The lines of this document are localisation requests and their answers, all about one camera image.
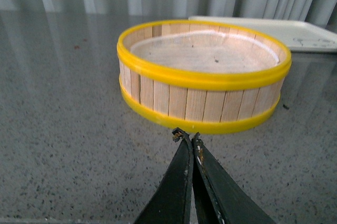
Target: wooden stick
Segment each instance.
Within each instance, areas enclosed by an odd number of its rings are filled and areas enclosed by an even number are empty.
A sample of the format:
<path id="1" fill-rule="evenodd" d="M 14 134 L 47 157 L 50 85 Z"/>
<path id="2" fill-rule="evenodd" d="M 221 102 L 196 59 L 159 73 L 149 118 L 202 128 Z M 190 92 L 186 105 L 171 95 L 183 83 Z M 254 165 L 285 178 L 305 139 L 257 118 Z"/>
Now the wooden stick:
<path id="1" fill-rule="evenodd" d="M 209 25 L 197 25 L 197 24 L 191 24 L 190 26 L 190 32 L 192 31 L 202 31 L 202 30 L 209 30 Z"/>
<path id="2" fill-rule="evenodd" d="M 147 38 L 152 38 L 152 27 L 151 26 L 144 28 L 144 39 L 147 39 Z"/>
<path id="3" fill-rule="evenodd" d="M 125 79 L 124 79 L 124 64 L 120 61 L 120 76 L 123 87 L 125 88 Z"/>
<path id="4" fill-rule="evenodd" d="M 202 121 L 205 108 L 206 91 L 188 89 L 186 102 L 186 120 Z"/>
<path id="5" fill-rule="evenodd" d="M 129 95 L 132 95 L 132 90 L 131 90 L 131 70 L 124 65 L 124 87 L 125 90 Z"/>
<path id="6" fill-rule="evenodd" d="M 229 27 L 223 27 L 223 26 L 219 27 L 219 33 L 229 33 L 229 32 L 230 32 Z"/>
<path id="7" fill-rule="evenodd" d="M 184 119 L 186 111 L 187 89 L 178 86 L 170 86 L 169 116 Z"/>
<path id="8" fill-rule="evenodd" d="M 229 91 L 226 93 L 221 121 L 236 121 L 239 114 L 243 91 Z"/>
<path id="9" fill-rule="evenodd" d="M 140 97 L 139 97 L 139 78 L 140 76 L 134 72 L 131 71 L 131 96 L 132 98 L 139 103 Z"/>
<path id="10" fill-rule="evenodd" d="M 171 34 L 171 25 L 166 24 L 162 25 L 162 36 L 167 36 Z"/>
<path id="11" fill-rule="evenodd" d="M 153 82 L 153 110 L 169 114 L 170 86 L 154 81 Z"/>
<path id="12" fill-rule="evenodd" d="M 259 93 L 257 94 L 256 103 L 253 111 L 253 116 L 256 116 L 268 110 L 272 106 L 277 87 L 278 82 L 272 85 L 261 87 L 259 89 Z"/>
<path id="13" fill-rule="evenodd" d="M 277 88 L 276 88 L 275 93 L 274 93 L 274 98 L 273 98 L 273 101 L 272 101 L 272 105 L 275 104 L 275 102 L 279 98 L 283 82 L 284 82 L 284 78 L 278 81 L 278 85 L 277 85 Z"/>
<path id="14" fill-rule="evenodd" d="M 219 32 L 219 29 L 220 29 L 220 27 L 219 26 L 216 26 L 216 25 L 210 25 L 210 28 L 209 28 L 210 30 L 214 30 L 214 31 L 216 31 L 216 32 Z"/>
<path id="15" fill-rule="evenodd" d="M 153 80 L 141 75 L 141 104 L 153 109 Z"/>
<path id="16" fill-rule="evenodd" d="M 203 121 L 220 122 L 225 91 L 207 91 Z"/>
<path id="17" fill-rule="evenodd" d="M 259 89 L 250 89 L 243 92 L 241 106 L 237 120 L 250 118 L 253 114 Z"/>
<path id="18" fill-rule="evenodd" d="M 162 36 L 162 26 L 155 25 L 152 27 L 152 37 Z"/>

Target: yellow plastic rim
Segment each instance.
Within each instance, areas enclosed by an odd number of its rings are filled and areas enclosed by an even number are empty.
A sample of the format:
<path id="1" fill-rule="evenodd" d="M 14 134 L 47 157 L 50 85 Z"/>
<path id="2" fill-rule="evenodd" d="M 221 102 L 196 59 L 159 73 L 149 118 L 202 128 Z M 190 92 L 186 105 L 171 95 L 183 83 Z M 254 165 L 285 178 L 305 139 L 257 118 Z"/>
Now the yellow plastic rim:
<path id="1" fill-rule="evenodd" d="M 278 100 L 275 102 L 275 104 L 273 104 L 273 106 L 270 109 L 249 119 L 226 121 L 226 122 L 188 121 L 155 112 L 139 104 L 134 99 L 132 99 L 132 97 L 127 93 L 127 91 L 125 90 L 125 88 L 121 83 L 121 78 L 120 78 L 120 86 L 123 99 L 132 108 L 132 110 L 134 110 L 139 115 L 159 125 L 166 126 L 168 128 L 176 128 L 177 126 L 179 126 L 185 131 L 191 133 L 200 132 L 207 134 L 222 134 L 222 133 L 235 133 L 248 130 L 266 121 L 273 114 L 276 105 L 280 100 L 279 96 Z"/>
<path id="2" fill-rule="evenodd" d="M 221 73 L 201 73 L 193 72 L 181 69 L 175 69 L 173 67 L 166 67 L 158 65 L 132 54 L 123 44 L 124 39 L 131 33 L 151 26 L 167 25 L 167 24 L 204 24 L 215 25 L 223 27 L 231 27 L 237 30 L 242 30 L 250 33 L 254 33 L 261 37 L 277 44 L 286 54 L 285 60 L 279 65 L 258 72 L 249 73 L 237 73 L 237 74 L 221 74 Z M 199 90 L 213 90 L 213 91 L 234 91 L 244 89 L 255 89 L 263 86 L 273 84 L 283 79 L 291 66 L 291 53 L 290 50 L 282 44 L 280 41 L 264 34 L 248 28 L 215 23 L 206 21 L 192 21 L 192 20 L 169 20 L 150 22 L 141 25 L 131 27 L 124 31 L 117 44 L 117 54 L 119 59 L 124 65 L 129 67 L 132 71 L 139 75 L 146 76 L 153 80 L 163 82 L 170 85 L 176 85 L 185 88 L 199 89 Z"/>

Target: popsicle stick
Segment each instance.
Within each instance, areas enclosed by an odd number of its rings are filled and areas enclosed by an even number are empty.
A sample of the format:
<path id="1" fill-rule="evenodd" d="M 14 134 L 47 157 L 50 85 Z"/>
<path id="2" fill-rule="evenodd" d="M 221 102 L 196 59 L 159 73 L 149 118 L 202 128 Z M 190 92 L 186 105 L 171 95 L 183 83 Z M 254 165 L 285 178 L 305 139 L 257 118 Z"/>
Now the popsicle stick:
<path id="1" fill-rule="evenodd" d="M 180 33 L 188 33 L 190 31 L 190 24 L 181 24 L 180 25 Z"/>
<path id="2" fill-rule="evenodd" d="M 155 25 L 152 27 L 152 37 L 162 36 L 162 26 Z"/>
<path id="3" fill-rule="evenodd" d="M 243 91 L 229 91 L 226 93 L 221 121 L 236 121 L 239 115 Z"/>
<path id="4" fill-rule="evenodd" d="M 279 98 L 279 95 L 280 95 L 280 92 L 281 92 L 281 88 L 282 88 L 283 82 L 284 82 L 284 78 L 278 81 L 279 84 L 278 84 L 278 86 L 277 86 L 277 88 L 276 88 L 276 90 L 275 90 L 272 105 L 275 104 L 275 102 L 276 102 L 276 101 L 278 100 L 278 98 Z"/>
<path id="5" fill-rule="evenodd" d="M 153 110 L 169 114 L 170 86 L 154 81 L 153 82 Z"/>
<path id="6" fill-rule="evenodd" d="M 138 30 L 136 32 L 136 35 L 137 35 L 137 37 L 135 39 L 135 43 L 144 40 L 144 36 L 145 36 L 144 29 L 142 28 L 142 29 Z"/>
<path id="7" fill-rule="evenodd" d="M 152 38 L 152 27 L 151 26 L 144 28 L 144 39 L 147 39 L 147 38 Z"/>
<path id="8" fill-rule="evenodd" d="M 131 71 L 131 96 L 139 103 L 139 75 Z"/>
<path id="9" fill-rule="evenodd" d="M 125 46 L 126 49 L 130 49 L 131 46 L 134 44 L 134 37 L 135 37 L 135 33 L 131 33 L 129 34 L 127 37 L 125 37 L 123 44 Z"/>
<path id="10" fill-rule="evenodd" d="M 141 104 L 153 109 L 153 80 L 141 75 Z"/>
<path id="11" fill-rule="evenodd" d="M 262 44 L 264 44 L 265 46 L 271 48 L 271 50 L 273 50 L 274 52 L 277 52 L 277 51 L 275 51 L 275 49 L 277 49 L 277 47 L 279 47 L 279 46 L 277 46 L 273 41 L 268 40 L 267 38 L 262 37 L 262 36 L 259 36 L 259 35 L 257 35 L 257 36 L 255 37 L 255 39 L 256 39 L 257 41 L 260 41 L 260 42 L 261 42 Z"/>
<path id="12" fill-rule="evenodd" d="M 177 24 L 171 24 L 171 34 L 177 34 L 180 33 L 180 25 Z"/>
<path id="13" fill-rule="evenodd" d="M 278 83 L 261 87 L 257 94 L 256 103 L 253 111 L 253 116 L 256 116 L 272 106 L 274 94 L 278 87 Z"/>
<path id="14" fill-rule="evenodd" d="M 259 89 L 250 89 L 243 92 L 241 106 L 237 120 L 250 118 L 254 111 L 254 106 Z"/>
<path id="15" fill-rule="evenodd" d="M 206 91 L 188 89 L 186 102 L 186 120 L 202 121 L 205 108 Z"/>
<path id="16" fill-rule="evenodd" d="M 214 30 L 214 31 L 216 31 L 216 32 L 219 32 L 219 29 L 220 29 L 220 27 L 219 26 L 216 26 L 216 25 L 210 25 L 210 28 L 209 28 L 210 30 Z"/>
<path id="17" fill-rule="evenodd" d="M 236 29 L 235 27 L 230 27 L 229 33 L 230 34 L 237 34 L 238 33 L 238 29 Z"/>
<path id="18" fill-rule="evenodd" d="M 122 85 L 125 87 L 125 79 L 124 79 L 124 64 L 120 61 L 120 76 Z"/>
<path id="19" fill-rule="evenodd" d="M 246 36 L 246 37 L 249 37 L 249 38 L 252 38 L 252 39 L 255 39 L 255 37 L 256 37 L 255 33 L 247 32 L 247 31 L 244 31 L 244 30 L 238 30 L 237 34 L 242 35 L 242 36 Z"/>
<path id="20" fill-rule="evenodd" d="M 170 86 L 170 104 L 168 107 L 169 116 L 184 119 L 186 111 L 187 89 L 177 86 Z"/>
<path id="21" fill-rule="evenodd" d="M 286 54 L 284 50 L 279 47 L 279 48 L 276 48 L 274 51 L 275 51 L 275 54 L 278 56 L 280 62 L 284 62 L 286 59 Z"/>
<path id="22" fill-rule="evenodd" d="M 131 70 L 126 65 L 124 65 L 124 81 L 125 81 L 124 87 L 125 87 L 127 93 L 132 95 L 132 92 L 131 92 Z"/>
<path id="23" fill-rule="evenodd" d="M 207 91 L 203 121 L 220 122 L 225 91 Z"/>
<path id="24" fill-rule="evenodd" d="M 229 33 L 229 32 L 230 32 L 229 27 L 224 27 L 224 26 L 219 27 L 219 33 Z"/>
<path id="25" fill-rule="evenodd" d="M 162 25 L 162 36 L 171 34 L 171 25 Z"/>
<path id="26" fill-rule="evenodd" d="M 190 26 L 190 32 L 209 30 L 209 29 L 210 29 L 210 27 L 208 25 L 191 24 L 191 26 Z"/>

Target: speckled gray surface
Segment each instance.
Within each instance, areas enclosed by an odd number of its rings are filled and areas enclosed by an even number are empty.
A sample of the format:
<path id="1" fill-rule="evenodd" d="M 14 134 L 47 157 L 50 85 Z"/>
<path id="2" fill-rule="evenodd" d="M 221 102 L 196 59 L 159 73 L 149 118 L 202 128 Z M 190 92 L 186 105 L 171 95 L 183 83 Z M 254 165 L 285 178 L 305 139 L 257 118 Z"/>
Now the speckled gray surface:
<path id="1" fill-rule="evenodd" d="M 178 147 L 119 90 L 118 36 L 154 18 L 0 17 L 0 222 L 133 221 Z M 337 55 L 293 59 L 267 122 L 202 139 L 277 223 L 336 223 Z"/>

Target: white plastic tray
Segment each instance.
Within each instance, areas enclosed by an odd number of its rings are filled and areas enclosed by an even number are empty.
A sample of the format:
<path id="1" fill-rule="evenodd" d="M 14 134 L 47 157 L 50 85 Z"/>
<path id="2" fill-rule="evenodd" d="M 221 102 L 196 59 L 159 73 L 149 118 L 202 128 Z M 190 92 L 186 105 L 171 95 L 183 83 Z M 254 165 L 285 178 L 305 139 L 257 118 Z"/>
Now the white plastic tray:
<path id="1" fill-rule="evenodd" d="M 337 52 L 337 34 L 303 21 L 206 16 L 189 19 L 251 28 L 275 37 L 293 52 Z"/>

